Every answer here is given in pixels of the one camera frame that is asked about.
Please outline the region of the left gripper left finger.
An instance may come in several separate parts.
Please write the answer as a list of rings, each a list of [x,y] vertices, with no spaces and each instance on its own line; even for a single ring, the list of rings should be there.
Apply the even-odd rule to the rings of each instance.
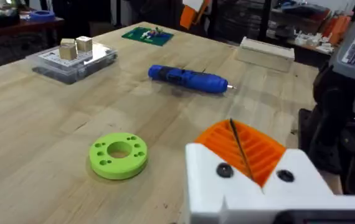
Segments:
[[[267,136],[234,119],[186,145],[187,223],[265,223]]]

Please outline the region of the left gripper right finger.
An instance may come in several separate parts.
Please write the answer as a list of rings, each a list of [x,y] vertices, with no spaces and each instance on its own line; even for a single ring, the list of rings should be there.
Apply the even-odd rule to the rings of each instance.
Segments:
[[[231,196],[333,196],[304,152],[232,119],[234,153]]]

